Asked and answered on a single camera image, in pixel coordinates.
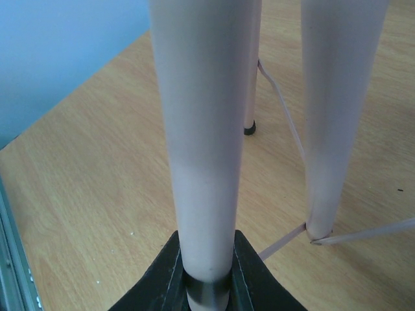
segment white cylindrical leg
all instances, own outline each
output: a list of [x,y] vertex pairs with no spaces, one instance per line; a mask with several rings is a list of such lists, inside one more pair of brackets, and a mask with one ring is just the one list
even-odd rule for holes
[[150,0],[176,217],[193,311],[225,310],[254,0]]
[[305,166],[312,239],[329,235],[388,0],[302,0]]
[[254,3],[252,32],[251,32],[251,50],[250,50],[250,73],[249,73],[249,88],[248,100],[246,103],[245,114],[245,134],[252,135],[255,132],[255,96],[257,87],[257,72],[258,72],[258,53],[259,53],[259,33],[261,30],[261,9],[262,0],[256,0]]

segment black plastic mount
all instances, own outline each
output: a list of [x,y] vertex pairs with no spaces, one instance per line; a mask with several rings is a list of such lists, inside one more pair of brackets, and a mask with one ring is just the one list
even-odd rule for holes
[[[109,311],[190,310],[185,272],[175,231],[144,276]],[[275,280],[249,241],[239,230],[231,269],[231,295],[227,311],[304,311]]]
[[255,133],[256,130],[257,130],[257,125],[255,124],[255,120],[254,120],[254,123],[250,128],[244,128],[244,135],[251,136]]

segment wooden floor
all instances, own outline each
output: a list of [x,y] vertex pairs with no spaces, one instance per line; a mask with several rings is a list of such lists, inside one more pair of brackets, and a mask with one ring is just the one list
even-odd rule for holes
[[[415,215],[415,3],[392,0],[334,235]],[[260,57],[303,128],[300,1],[264,0]],[[260,76],[237,227],[261,251],[306,218],[304,169]],[[146,34],[0,152],[46,311],[102,311],[176,229]],[[413,310],[415,232],[337,246],[303,234],[267,261],[312,310]]]

